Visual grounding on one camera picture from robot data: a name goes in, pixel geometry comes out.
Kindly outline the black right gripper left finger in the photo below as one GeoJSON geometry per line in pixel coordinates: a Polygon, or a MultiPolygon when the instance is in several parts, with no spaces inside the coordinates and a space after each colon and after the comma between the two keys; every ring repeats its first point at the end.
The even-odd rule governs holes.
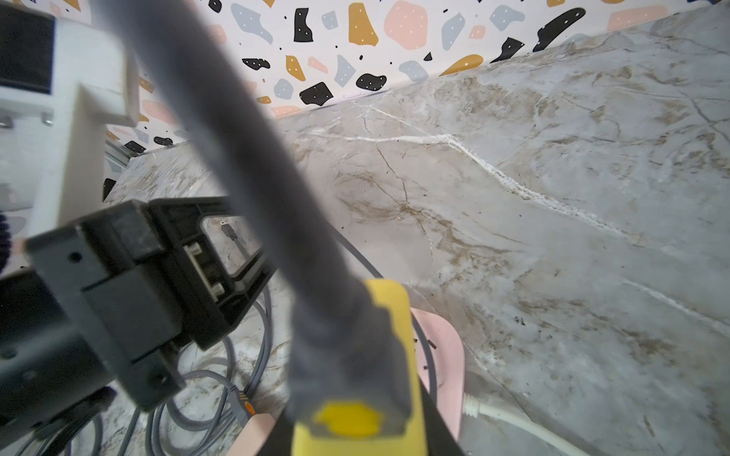
{"type": "Polygon", "coordinates": [[[284,408],[277,417],[270,413],[260,413],[260,416],[266,419],[265,425],[269,427],[269,433],[257,455],[291,456],[294,423],[287,416],[287,408],[284,408]]]}

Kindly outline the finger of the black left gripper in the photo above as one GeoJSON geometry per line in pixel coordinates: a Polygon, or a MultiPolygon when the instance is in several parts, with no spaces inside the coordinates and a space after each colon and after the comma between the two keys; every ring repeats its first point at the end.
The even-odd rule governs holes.
{"type": "Polygon", "coordinates": [[[239,326],[276,268],[259,249],[227,271],[203,229],[206,219],[233,215],[225,197],[154,199],[148,210],[165,242],[162,274],[182,309],[178,340],[208,349],[239,326]]]}

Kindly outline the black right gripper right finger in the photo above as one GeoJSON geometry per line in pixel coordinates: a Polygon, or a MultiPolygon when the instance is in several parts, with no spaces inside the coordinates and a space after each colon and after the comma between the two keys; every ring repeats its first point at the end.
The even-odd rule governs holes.
{"type": "Polygon", "coordinates": [[[429,456],[464,456],[426,387],[420,384],[425,435],[429,456]]]}

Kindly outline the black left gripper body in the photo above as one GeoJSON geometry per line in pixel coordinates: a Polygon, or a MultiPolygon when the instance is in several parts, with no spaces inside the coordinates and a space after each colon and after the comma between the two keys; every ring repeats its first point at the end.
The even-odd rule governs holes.
{"type": "Polygon", "coordinates": [[[3,432],[41,427],[110,382],[144,410],[184,387],[166,251],[140,201],[27,240],[29,267],[1,282],[3,432]]]}

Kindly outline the yellow USB charger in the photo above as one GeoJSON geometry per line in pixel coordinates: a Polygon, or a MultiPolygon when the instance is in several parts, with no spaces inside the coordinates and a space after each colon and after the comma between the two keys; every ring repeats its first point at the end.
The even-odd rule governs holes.
{"type": "Polygon", "coordinates": [[[287,417],[294,455],[428,452],[408,294],[354,279],[334,317],[305,301],[292,313],[287,417]]]}

